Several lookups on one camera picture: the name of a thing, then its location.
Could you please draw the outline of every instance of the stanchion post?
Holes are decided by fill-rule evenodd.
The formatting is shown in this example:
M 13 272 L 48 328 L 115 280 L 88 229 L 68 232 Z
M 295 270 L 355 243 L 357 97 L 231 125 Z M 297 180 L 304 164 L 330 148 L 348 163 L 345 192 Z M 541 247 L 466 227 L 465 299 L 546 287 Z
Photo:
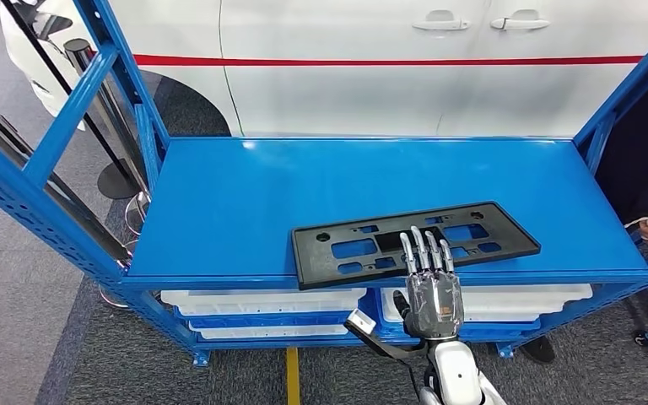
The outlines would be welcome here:
M 0 151 L 14 165 L 23 168 L 33 154 L 33 149 L 24 141 L 16 129 L 0 115 Z M 128 264 L 131 254 L 126 247 L 98 220 L 98 217 L 78 198 L 75 192 L 61 180 L 56 173 L 51 173 L 44 186 L 44 191 L 57 203 L 73 221 L 89 234 L 103 250 L 115 261 Z
M 90 58 L 93 55 L 93 50 L 90 48 L 90 44 L 83 39 L 74 39 L 66 42 L 64 48 L 66 55 L 73 64 L 73 67 L 76 69 L 76 72 L 78 72 L 78 74 L 83 74 L 85 68 L 90 64 Z M 138 147 L 135 137 L 132 135 L 130 127 L 128 127 L 126 123 L 125 117 L 116 101 L 114 93 L 107 82 L 103 82 L 100 86 L 98 94 L 93 99 L 93 105 L 100 114 L 100 117 L 103 119 L 108 131 L 114 134 L 120 141 L 126 155 L 125 161 L 127 168 L 130 170 L 132 177 L 137 182 L 140 189 L 149 199 L 150 193 L 143 156 L 140 153 L 140 148 Z M 120 180 L 119 174 L 106 173 L 105 171 L 101 174 L 101 178 L 102 181 L 118 182 Z

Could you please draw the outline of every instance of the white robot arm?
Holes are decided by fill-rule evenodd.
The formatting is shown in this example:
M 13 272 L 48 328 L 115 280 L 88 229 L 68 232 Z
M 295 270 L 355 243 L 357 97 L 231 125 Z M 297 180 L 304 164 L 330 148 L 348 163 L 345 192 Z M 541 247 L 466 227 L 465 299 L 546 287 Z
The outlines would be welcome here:
M 411 227 L 411 234 L 418 255 L 413 253 L 408 234 L 400 234 L 408 268 L 406 287 L 410 304 L 398 292 L 394 294 L 394 303 L 404 320 L 405 332 L 421 338 L 424 347 L 407 352 L 379 341 L 372 335 L 375 322 L 359 310 L 351 313 L 345 326 L 381 355 L 401 360 L 425 352 L 429 369 L 424 386 L 417 392 L 423 405 L 506 405 L 476 366 L 471 349 L 458 340 L 463 301 L 448 243 L 440 240 L 439 248 L 433 234 L 427 231 L 426 245 L 415 226 Z

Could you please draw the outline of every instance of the yellow floor line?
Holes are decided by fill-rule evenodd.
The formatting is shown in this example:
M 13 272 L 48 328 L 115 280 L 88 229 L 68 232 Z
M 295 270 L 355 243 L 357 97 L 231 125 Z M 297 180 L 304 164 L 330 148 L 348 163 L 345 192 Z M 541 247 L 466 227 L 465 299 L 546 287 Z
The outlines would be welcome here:
M 287 348 L 287 405 L 300 405 L 300 357 L 297 348 Z

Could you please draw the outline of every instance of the blue metal frame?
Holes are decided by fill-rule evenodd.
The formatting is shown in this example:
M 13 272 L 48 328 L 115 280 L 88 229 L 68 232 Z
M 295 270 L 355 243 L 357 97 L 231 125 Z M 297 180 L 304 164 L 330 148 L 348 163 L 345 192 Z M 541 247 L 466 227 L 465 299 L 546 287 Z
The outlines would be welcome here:
M 79 120 L 94 97 L 107 73 L 114 75 L 117 85 L 125 95 L 128 106 L 136 117 L 143 156 L 151 191 L 155 189 L 163 164 L 163 154 L 170 145 L 170 136 L 148 96 L 138 67 L 125 38 L 106 0 L 75 0 L 96 41 L 98 53 L 83 77 L 34 152 L 30 161 L 20 170 L 0 153 L 0 208 L 40 237 L 55 251 L 67 258 L 91 278 L 126 302 L 143 319 L 164 335 L 178 343 L 194 356 L 195 365 L 208 363 L 208 352 L 219 348 L 272 348 L 286 346 L 333 346 L 359 344 L 357 339 L 344 335 L 334 338 L 288 338 L 252 340 L 223 340 L 201 342 L 195 332 L 166 310 L 150 294 L 154 289 L 227 289 L 241 280 L 232 277 L 131 277 L 127 275 L 130 263 L 116 262 L 94 240 L 78 227 L 43 191 L 43 185 L 58 159 L 68 145 Z M 593 139 L 586 151 L 586 162 L 594 173 L 599 164 L 604 145 L 613 124 L 648 89 L 648 55 L 624 80 L 593 118 L 575 137 L 575 145 L 582 145 L 590 136 Z M 256 288 L 295 287 L 288 277 L 250 278 Z M 462 278 L 466 285 L 549 283 L 602 283 L 588 300 L 570 302 L 558 313 L 540 317 L 540 327 L 520 330 L 515 340 L 498 343 L 503 357 L 513 350 L 556 327 L 581 318 L 642 289 L 648 288 L 648 271 L 600 271 L 580 275 L 576 272 L 539 273 L 467 273 Z M 390 280 L 391 286 L 402 285 L 399 278 Z M 386 339 L 390 343 L 407 344 L 411 340 L 395 335 Z

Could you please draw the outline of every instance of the car door handle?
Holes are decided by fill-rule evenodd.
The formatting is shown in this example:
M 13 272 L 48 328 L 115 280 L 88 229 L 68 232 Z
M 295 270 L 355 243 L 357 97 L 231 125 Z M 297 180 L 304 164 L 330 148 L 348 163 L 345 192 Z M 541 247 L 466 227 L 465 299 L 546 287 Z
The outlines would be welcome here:
M 470 24 L 469 21 L 463 19 L 454 19 L 451 21 L 421 21 L 413 23 L 413 27 L 419 30 L 458 31 L 467 30 Z
M 471 22 L 457 17 L 451 10 L 433 10 L 426 15 L 425 21 L 413 23 L 419 30 L 458 31 L 466 30 Z
M 496 30 L 540 30 L 550 25 L 546 19 L 494 19 L 490 26 Z

